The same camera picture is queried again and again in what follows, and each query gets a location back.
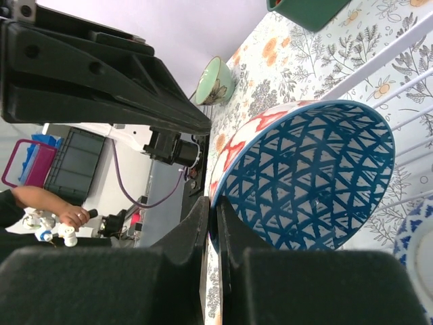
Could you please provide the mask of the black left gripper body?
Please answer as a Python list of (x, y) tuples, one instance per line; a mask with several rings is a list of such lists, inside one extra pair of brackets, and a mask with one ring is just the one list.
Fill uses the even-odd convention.
[(153, 56), (154, 48), (144, 39), (92, 21), (40, 6), (36, 1), (2, 1), (1, 21), (15, 20), (39, 31), (67, 35)]

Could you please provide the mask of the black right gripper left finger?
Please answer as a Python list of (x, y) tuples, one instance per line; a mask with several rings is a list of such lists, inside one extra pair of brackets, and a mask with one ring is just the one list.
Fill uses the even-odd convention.
[(148, 248), (22, 248), (1, 264), (2, 324), (202, 324), (210, 201)]

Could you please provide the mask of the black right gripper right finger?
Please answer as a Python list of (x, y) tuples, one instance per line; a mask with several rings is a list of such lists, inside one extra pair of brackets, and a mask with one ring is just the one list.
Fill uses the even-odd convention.
[(425, 324), (403, 266), (379, 251), (279, 251), (216, 205), (224, 324)]

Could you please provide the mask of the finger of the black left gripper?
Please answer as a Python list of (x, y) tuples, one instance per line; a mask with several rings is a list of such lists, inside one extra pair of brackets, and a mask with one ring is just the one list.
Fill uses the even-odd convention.
[(1, 86), (10, 83), (140, 110), (167, 108), (197, 119), (206, 116), (155, 55), (8, 20), (1, 28)]
[(167, 108), (140, 110), (101, 98), (75, 97), (17, 84), (1, 86), (1, 117), (8, 123), (107, 123), (148, 125), (182, 133), (210, 133), (210, 119)]

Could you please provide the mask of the blue triangle patterned bowl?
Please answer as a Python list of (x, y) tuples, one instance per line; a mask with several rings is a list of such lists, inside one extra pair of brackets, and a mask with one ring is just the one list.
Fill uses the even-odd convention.
[(298, 101), (243, 124), (215, 162), (208, 195), (280, 250), (335, 250), (373, 215), (394, 169), (386, 119), (349, 100)]

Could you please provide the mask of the orange patterned bowl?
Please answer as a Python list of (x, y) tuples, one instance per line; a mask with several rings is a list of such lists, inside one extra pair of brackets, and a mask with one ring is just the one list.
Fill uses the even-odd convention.
[(405, 217), (394, 239), (393, 255), (405, 267), (432, 323), (432, 197), (423, 199)]

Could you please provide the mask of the white wire dish rack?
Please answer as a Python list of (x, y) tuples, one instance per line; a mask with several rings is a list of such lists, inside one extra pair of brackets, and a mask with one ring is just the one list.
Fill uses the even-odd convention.
[(422, 198), (432, 195), (432, 2), (409, 5), (400, 21), (377, 21), (351, 45), (352, 69), (321, 99), (364, 102), (389, 123), (395, 140), (395, 168), (376, 210), (401, 221)]

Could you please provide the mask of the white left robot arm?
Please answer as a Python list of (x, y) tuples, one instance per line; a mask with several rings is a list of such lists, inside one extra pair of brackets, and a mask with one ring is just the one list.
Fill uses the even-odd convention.
[(205, 147), (181, 135), (210, 133), (143, 39), (35, 1), (1, 2), (1, 116), (70, 125), (188, 167)]

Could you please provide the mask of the person's hand in background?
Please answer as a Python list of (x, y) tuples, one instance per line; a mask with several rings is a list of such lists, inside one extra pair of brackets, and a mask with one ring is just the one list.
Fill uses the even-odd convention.
[(58, 215), (61, 223), (73, 227), (76, 231), (90, 220), (90, 214), (84, 208), (67, 204)]

